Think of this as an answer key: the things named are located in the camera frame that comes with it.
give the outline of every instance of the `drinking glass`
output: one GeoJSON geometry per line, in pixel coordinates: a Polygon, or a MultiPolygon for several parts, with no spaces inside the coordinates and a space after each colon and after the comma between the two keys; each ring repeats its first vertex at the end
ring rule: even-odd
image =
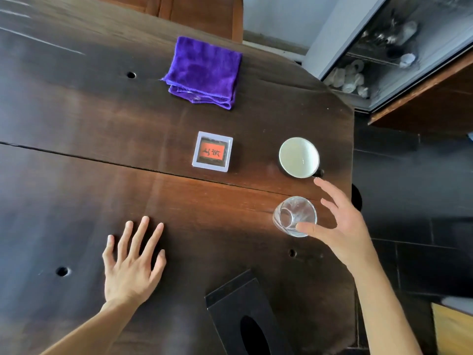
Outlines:
{"type": "Polygon", "coordinates": [[[300,221],[317,223],[317,212],[311,202],[303,197],[290,197],[277,206],[272,215],[275,226],[293,237],[306,237],[307,234],[298,232],[296,224],[300,221]]]}

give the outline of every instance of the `folded purple cloth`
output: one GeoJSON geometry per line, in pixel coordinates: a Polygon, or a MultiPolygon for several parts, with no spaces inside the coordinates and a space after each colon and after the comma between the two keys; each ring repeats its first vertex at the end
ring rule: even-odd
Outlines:
{"type": "Polygon", "coordinates": [[[231,109],[241,58],[239,52],[180,36],[171,68],[161,80],[170,93],[192,103],[231,109]]]}

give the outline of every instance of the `hand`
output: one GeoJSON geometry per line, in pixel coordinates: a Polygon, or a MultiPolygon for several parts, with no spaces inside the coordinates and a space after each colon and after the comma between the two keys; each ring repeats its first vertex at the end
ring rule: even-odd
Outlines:
{"type": "Polygon", "coordinates": [[[116,262],[113,256],[115,238],[113,235],[108,236],[107,246],[102,254],[105,265],[105,300],[107,303],[132,302],[138,307],[150,297],[161,280],[166,266],[164,249],[157,255],[153,270],[151,270],[151,256],[163,232],[163,223],[157,225],[143,253],[139,255],[139,247],[149,221],[149,217],[143,217],[141,220],[128,254],[128,242],[132,236],[133,222],[127,221],[123,235],[118,242],[116,262]]]}
{"type": "Polygon", "coordinates": [[[361,213],[345,193],[330,182],[316,178],[314,183],[334,200],[335,203],[332,203],[322,198],[320,202],[335,216],[337,227],[327,229],[302,222],[296,225],[296,229],[327,244],[353,275],[366,267],[378,265],[379,260],[361,213]]]}

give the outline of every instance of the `floor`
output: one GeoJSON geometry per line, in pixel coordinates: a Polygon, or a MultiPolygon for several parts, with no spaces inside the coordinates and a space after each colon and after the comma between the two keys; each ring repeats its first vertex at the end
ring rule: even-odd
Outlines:
{"type": "MultiPolygon", "coordinates": [[[[353,184],[381,263],[425,355],[436,354],[430,302],[473,297],[473,142],[355,122],[353,184]]],[[[366,355],[357,341],[341,355],[366,355]]]]}

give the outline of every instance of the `white mug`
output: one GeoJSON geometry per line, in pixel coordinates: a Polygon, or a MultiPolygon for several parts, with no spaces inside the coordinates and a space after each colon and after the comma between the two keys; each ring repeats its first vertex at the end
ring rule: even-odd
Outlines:
{"type": "Polygon", "coordinates": [[[319,167],[319,152],[305,138],[289,138],[279,149],[279,163],[289,175],[296,178],[308,178],[319,167]]]}

